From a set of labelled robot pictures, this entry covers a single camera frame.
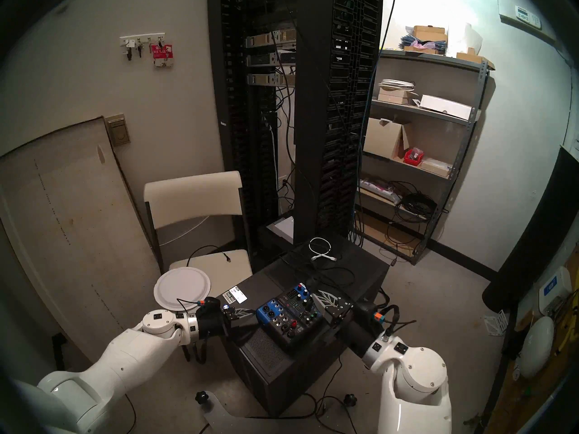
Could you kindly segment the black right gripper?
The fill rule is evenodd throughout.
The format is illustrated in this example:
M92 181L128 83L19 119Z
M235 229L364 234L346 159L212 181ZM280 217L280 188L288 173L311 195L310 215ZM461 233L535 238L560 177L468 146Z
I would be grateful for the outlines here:
M316 290L314 304L330 326L338 325L338 340L357 356L364 356L384 332L374 315L348 316L353 304L340 296Z

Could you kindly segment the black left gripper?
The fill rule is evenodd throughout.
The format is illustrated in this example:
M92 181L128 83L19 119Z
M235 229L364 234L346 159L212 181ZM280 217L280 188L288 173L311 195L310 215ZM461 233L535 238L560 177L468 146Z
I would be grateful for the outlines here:
M256 325L255 310L234 307L198 307L196 311L199 340L227 336L231 326Z

